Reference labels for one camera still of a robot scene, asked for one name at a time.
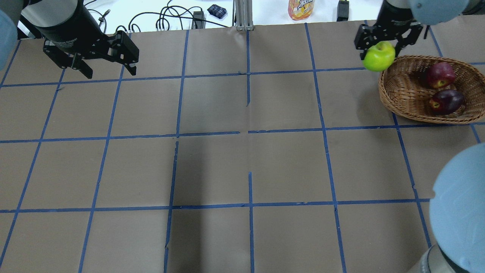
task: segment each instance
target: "power adapter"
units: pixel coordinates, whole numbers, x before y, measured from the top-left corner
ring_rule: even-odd
[[[194,12],[194,18],[192,19],[192,29],[203,29],[206,27],[206,23],[204,21],[200,20],[205,20],[206,16],[204,15],[203,11],[195,11]]]
[[[349,2],[347,0],[340,0],[337,6],[337,22],[349,20]]]

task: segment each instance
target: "blue plastic cover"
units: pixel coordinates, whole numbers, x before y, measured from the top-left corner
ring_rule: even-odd
[[[485,143],[455,156],[436,179],[431,227],[443,252],[471,273],[485,273]]]
[[[460,15],[469,0],[409,0],[414,18],[425,25],[447,22]]]
[[[17,41],[17,28],[14,23],[2,10],[0,10],[0,69],[5,67],[10,52],[15,47]]]

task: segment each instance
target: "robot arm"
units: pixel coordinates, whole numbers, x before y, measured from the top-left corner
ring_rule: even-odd
[[[373,26],[362,24],[357,31],[354,44],[363,50],[363,60],[367,50],[380,41],[397,40],[396,56],[407,45],[414,45],[423,29],[422,24],[436,25],[449,21],[463,11],[481,9],[484,0],[384,0]]]
[[[45,36],[44,53],[58,67],[71,67],[91,79],[93,70],[84,59],[102,58],[123,64],[131,75],[136,75],[139,49],[123,31],[113,36],[103,34],[82,0],[0,0],[0,19],[2,15],[11,14],[11,24],[8,25],[10,29],[18,22],[19,9]],[[8,54],[11,47],[3,52]]]

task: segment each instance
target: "green apple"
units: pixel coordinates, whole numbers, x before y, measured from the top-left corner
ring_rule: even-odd
[[[389,41],[380,41],[367,50],[362,63],[370,71],[381,72],[392,65],[395,57],[396,50],[394,46]]]

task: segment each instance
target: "dark blue patterned object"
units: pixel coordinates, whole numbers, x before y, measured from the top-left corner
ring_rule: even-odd
[[[207,9],[207,11],[209,11],[209,13],[211,15],[214,15],[216,16],[217,18],[221,19],[222,17],[224,17],[224,15],[226,15],[227,13],[227,10],[223,7],[220,7],[216,4],[210,6],[210,8]]]

